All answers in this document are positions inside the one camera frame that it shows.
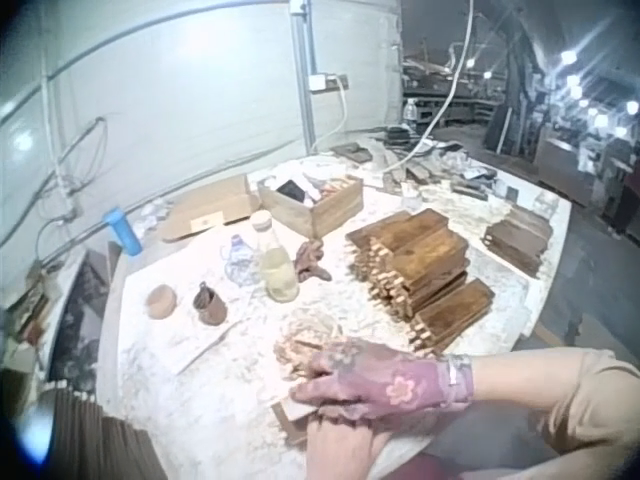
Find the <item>cardboard box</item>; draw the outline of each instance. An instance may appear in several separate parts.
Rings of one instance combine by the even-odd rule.
[[[356,177],[348,179],[351,181],[348,186],[320,200],[311,208],[262,184],[258,185],[258,193],[263,208],[269,210],[273,218],[304,237],[321,239],[364,207],[362,180]]]
[[[260,206],[249,190],[246,175],[237,175],[190,190],[174,200],[158,231],[174,241],[225,223],[249,217]]]

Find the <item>ceiling light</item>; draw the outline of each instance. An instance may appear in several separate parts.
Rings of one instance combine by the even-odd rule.
[[[31,132],[21,132],[13,139],[13,146],[16,150],[26,152],[33,147],[33,137]]]
[[[571,95],[571,98],[573,98],[574,100],[580,100],[582,98],[582,87],[580,85],[571,87],[569,94]]]
[[[609,125],[609,117],[603,114],[597,115],[593,124],[595,125],[596,128],[604,128],[607,125]]]
[[[578,61],[578,55],[573,50],[566,50],[560,55],[562,63],[565,65],[573,65]]]
[[[638,105],[638,102],[633,100],[630,102],[627,102],[627,113],[629,113],[629,115],[635,115],[636,113],[638,113],[638,108],[640,108],[640,105]]]
[[[577,87],[580,85],[580,77],[577,75],[569,75],[567,77],[567,86],[569,87]]]

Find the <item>lamp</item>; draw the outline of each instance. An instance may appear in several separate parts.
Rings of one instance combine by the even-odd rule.
[[[567,77],[567,86],[569,87],[577,87],[580,85],[580,77],[577,75],[569,75]]]
[[[560,58],[562,58],[562,63],[565,65],[573,65],[578,61],[578,55],[573,50],[565,50],[560,55]]]
[[[605,128],[609,125],[609,117],[603,114],[597,115],[593,124],[596,128]]]
[[[574,100],[580,100],[582,98],[582,87],[580,85],[571,87],[571,90],[569,90],[569,94]]]
[[[638,113],[639,108],[640,108],[640,105],[638,105],[638,102],[636,102],[635,100],[631,100],[630,102],[627,102],[627,113],[629,115],[635,115],[636,113]]]

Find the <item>white cable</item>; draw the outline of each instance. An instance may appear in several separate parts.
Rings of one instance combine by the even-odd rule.
[[[49,97],[49,77],[47,73],[47,49],[46,49],[46,12],[44,1],[39,4],[40,13],[40,97],[42,99],[42,120],[44,123],[44,133],[47,142],[47,150],[49,153],[49,161],[53,162],[53,171],[58,184],[58,189],[65,201],[67,211],[65,215],[73,212],[74,206],[71,195],[66,188],[64,175],[60,162],[58,162],[55,146],[53,143],[53,129],[51,128],[51,99]]]
[[[422,134],[420,141],[414,147],[414,149],[411,150],[411,152],[409,152],[409,154],[399,162],[396,162],[393,165],[390,165],[384,170],[382,170],[382,173],[388,173],[391,170],[395,170],[400,165],[404,165],[405,163],[407,163],[409,160],[411,160],[415,156],[416,153],[418,153],[418,150],[420,150],[420,147],[422,147],[422,142],[424,142],[426,138],[429,136],[429,134],[433,131],[435,126],[440,121],[440,118],[444,114],[445,110],[449,107],[451,100],[453,100],[453,96],[456,94],[456,88],[458,86],[458,79],[460,78],[460,72],[462,72],[462,68],[464,67],[465,59],[467,57],[467,50],[469,49],[469,41],[471,40],[471,30],[473,26],[473,12],[474,12],[473,1],[474,0],[469,0],[469,20],[467,21],[467,33],[464,37],[464,46],[462,47],[462,53],[460,54],[458,68],[456,68],[456,71],[453,74],[453,80],[451,82],[451,91],[449,92],[449,96],[444,101],[444,104],[442,104],[442,107],[440,108],[436,116],[433,117],[433,120],[431,120],[431,123],[429,124],[425,132]]]
[[[334,135],[334,134],[338,133],[342,129],[342,127],[344,127],[344,124],[347,123],[347,117],[349,116],[349,111],[347,109],[347,96],[344,93],[344,85],[342,84],[342,81],[340,80],[340,76],[339,75],[327,76],[327,80],[329,80],[331,78],[335,79],[336,83],[338,84],[338,89],[340,90],[340,103],[342,104],[342,120],[340,120],[340,123],[338,124],[338,126],[336,128],[331,130],[326,135],[323,135],[322,137],[318,138],[314,142],[314,144],[311,145],[311,151],[312,152],[315,150],[315,148],[318,146],[318,144],[320,142],[322,142],[323,140],[326,140],[331,135]]]

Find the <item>plastic bottle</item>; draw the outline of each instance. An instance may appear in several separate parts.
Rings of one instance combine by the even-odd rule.
[[[404,120],[405,125],[407,125],[413,132],[418,128],[418,106],[416,105],[416,102],[416,98],[408,99],[402,112],[402,119]]]
[[[135,257],[142,251],[140,240],[133,233],[133,229],[122,210],[114,208],[105,214],[103,220],[111,226],[127,255]]]
[[[224,272],[227,278],[236,285],[250,287],[260,281],[255,252],[240,235],[233,235],[231,248],[223,248],[220,255],[226,261]]]
[[[267,294],[276,302],[295,300],[300,285],[293,262],[273,231],[271,214],[266,210],[257,211],[251,215],[251,225],[258,235],[256,255]]]

